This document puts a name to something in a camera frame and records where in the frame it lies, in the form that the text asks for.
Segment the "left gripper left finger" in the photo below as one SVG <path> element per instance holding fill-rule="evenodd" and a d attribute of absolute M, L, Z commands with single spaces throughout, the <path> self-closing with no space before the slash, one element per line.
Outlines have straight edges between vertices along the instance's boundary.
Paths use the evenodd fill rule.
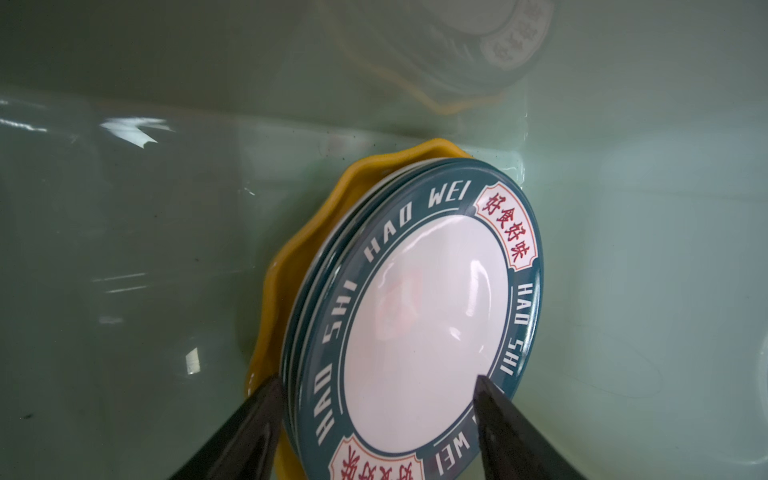
<path fill-rule="evenodd" d="M 284 385 L 268 377 L 174 479 L 269 479 L 284 416 Z"/>

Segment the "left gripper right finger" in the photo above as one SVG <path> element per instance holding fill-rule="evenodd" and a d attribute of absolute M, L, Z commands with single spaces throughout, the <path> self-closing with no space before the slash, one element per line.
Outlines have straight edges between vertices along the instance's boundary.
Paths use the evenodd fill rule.
<path fill-rule="evenodd" d="M 583 477 L 484 375 L 477 377 L 473 407 L 487 480 Z"/>

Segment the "yellow polka dot plate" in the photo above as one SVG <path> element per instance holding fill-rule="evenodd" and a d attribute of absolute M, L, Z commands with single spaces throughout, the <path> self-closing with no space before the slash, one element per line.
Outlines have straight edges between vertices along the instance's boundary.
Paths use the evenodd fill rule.
<path fill-rule="evenodd" d="M 314 216 L 268 264 L 260 288 L 259 332 L 245 377 L 246 395 L 279 371 L 283 339 L 296 295 L 332 228 L 372 187 L 394 172 L 430 159 L 469 156 L 450 141 L 437 138 L 399 152 L 360 159 L 344 171 Z"/>

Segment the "green rim plate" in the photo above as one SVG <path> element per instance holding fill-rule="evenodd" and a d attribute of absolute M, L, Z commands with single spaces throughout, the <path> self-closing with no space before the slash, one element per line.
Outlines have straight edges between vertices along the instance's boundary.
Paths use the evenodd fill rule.
<path fill-rule="evenodd" d="M 501 170 L 429 161 L 348 220 L 303 285 L 286 343 L 287 428 L 309 479 L 454 479 L 480 452 L 478 376 L 513 397 L 543 252 Z"/>

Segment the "mint green plastic bin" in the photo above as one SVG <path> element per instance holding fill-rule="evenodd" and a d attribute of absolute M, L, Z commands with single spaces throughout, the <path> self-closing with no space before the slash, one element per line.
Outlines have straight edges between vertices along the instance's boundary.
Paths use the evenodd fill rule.
<path fill-rule="evenodd" d="M 165 479 L 241 404 L 271 259 L 442 138 L 543 237 L 516 406 L 589 479 L 767 475 L 767 5 L 5 1 L 1 475 Z"/>

